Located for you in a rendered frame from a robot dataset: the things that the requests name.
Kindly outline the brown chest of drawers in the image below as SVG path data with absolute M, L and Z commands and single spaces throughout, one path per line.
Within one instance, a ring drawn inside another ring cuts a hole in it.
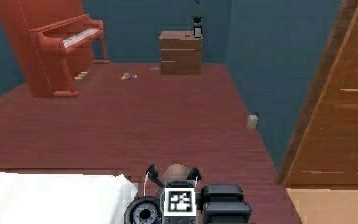
M 191 31 L 162 31 L 159 36 L 162 75 L 200 75 L 203 39 Z

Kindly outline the brown wooden room door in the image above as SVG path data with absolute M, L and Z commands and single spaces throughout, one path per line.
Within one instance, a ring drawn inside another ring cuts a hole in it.
M 341 0 L 277 182 L 358 189 L 358 0 Z

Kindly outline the white bed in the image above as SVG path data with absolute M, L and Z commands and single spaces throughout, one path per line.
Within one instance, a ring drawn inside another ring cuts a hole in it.
M 137 192 L 122 174 L 0 172 L 0 224 L 122 224 Z

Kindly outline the black and white desk lamp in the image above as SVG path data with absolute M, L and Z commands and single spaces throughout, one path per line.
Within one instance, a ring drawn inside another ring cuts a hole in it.
M 201 16 L 194 16 L 193 17 L 193 36 L 195 38 L 201 38 L 202 37 L 202 17 Z

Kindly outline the red upright piano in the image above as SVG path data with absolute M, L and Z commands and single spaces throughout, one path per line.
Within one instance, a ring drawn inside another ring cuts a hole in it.
M 105 45 L 101 20 L 82 0 L 0 0 L 0 23 L 32 96 L 77 97 L 75 78 L 95 63 L 92 42 Z

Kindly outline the brown egg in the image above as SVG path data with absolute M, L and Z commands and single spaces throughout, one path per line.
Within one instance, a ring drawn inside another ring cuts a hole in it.
M 172 164 L 164 172 L 165 181 L 186 180 L 187 168 L 182 164 Z

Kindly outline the small beige box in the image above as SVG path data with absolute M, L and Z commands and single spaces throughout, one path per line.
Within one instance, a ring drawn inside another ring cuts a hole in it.
M 255 130 L 257 128 L 258 117 L 255 114 L 249 115 L 247 119 L 247 129 Z

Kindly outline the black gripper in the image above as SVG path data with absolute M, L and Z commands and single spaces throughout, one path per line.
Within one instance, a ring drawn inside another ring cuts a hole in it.
M 202 179 L 198 168 L 193 167 L 187 174 L 187 181 L 198 183 Z M 124 224 L 161 224 L 162 212 L 158 198 L 162 197 L 165 185 L 159 179 L 158 168 L 151 164 L 146 172 L 143 183 L 143 195 L 147 193 L 147 183 L 152 181 L 159 190 L 156 197 L 143 196 L 133 200 L 124 212 Z

